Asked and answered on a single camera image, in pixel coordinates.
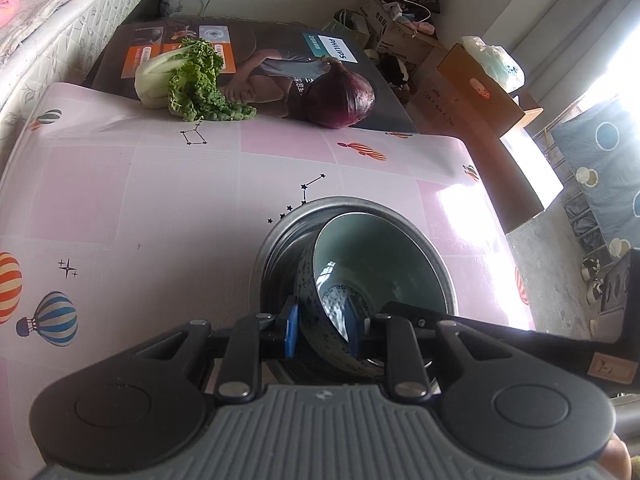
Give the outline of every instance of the bowl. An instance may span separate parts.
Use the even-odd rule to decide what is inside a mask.
[[[381,377],[381,364],[349,354],[345,311],[359,319],[389,301],[447,312],[433,266],[401,228],[368,212],[329,220],[305,248],[295,292],[300,329],[318,355],[343,371]]]
[[[438,277],[446,300],[447,312],[457,313],[456,294],[449,272],[436,249],[406,218],[379,203],[351,196],[332,196],[309,201],[277,222],[256,257],[249,288],[252,312],[277,314],[294,293],[298,267],[306,248],[331,219],[350,212],[366,212],[398,226],[427,255]],[[370,377],[350,368],[344,371],[327,362],[311,348],[304,333],[298,335],[296,355],[288,360],[270,360],[270,371],[281,383],[343,384],[375,383],[379,375]]]

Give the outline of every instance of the leafy green vegetable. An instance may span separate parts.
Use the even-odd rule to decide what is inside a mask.
[[[135,87],[146,108],[169,107],[185,121],[239,121],[255,108],[226,100],[216,86],[223,59],[206,40],[183,38],[182,46],[141,63]]]

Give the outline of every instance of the plastic bag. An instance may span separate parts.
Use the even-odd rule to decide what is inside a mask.
[[[477,36],[463,36],[462,46],[507,94],[524,85],[524,72],[501,46],[487,45]]]

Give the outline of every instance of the concrete floor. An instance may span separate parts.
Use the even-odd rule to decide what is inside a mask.
[[[588,339],[589,305],[580,275],[582,248],[558,197],[549,208],[507,235],[540,332]]]

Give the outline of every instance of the blue circle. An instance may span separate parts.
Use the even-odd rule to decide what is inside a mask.
[[[620,132],[616,125],[604,122],[596,128],[596,143],[606,152],[615,150],[620,142]]]

